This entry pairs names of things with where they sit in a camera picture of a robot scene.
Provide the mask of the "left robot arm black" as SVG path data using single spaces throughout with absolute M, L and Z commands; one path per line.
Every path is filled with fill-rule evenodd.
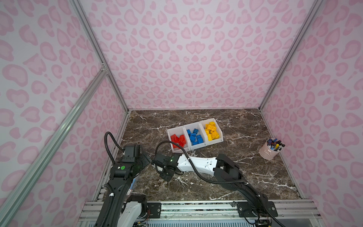
M 124 151 L 120 161 L 115 161 L 108 146 L 108 137 L 112 139 L 117 148 Z M 104 135 L 106 152 L 111 160 L 109 181 L 104 185 L 108 193 L 100 214 L 95 223 L 96 227 L 116 227 L 122 212 L 128 190 L 134 178 L 151 163 L 151 159 L 143 153 L 141 145 L 128 145 L 122 148 L 111 132 Z

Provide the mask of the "white three-compartment plastic bin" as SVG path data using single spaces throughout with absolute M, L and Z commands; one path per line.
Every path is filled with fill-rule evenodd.
M 182 153 L 180 147 L 193 151 L 224 141 L 222 130 L 214 118 L 168 129 L 167 136 L 172 142 L 173 153 Z

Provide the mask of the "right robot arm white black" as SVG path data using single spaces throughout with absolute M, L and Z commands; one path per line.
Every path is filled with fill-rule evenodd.
M 182 153 L 166 156 L 158 152 L 163 144 L 172 144 L 181 149 Z M 272 222 L 284 226 L 268 208 L 268 197 L 257 191 L 244 177 L 240 167 L 224 154 L 213 158 L 198 158 L 189 156 L 187 151 L 172 141 L 162 141 L 155 149 L 152 164 L 159 176 L 170 181 L 174 175 L 194 172 L 199 179 L 237 191 L 247 201 L 247 207 L 240 212 L 245 221 L 254 227 L 271 227 Z

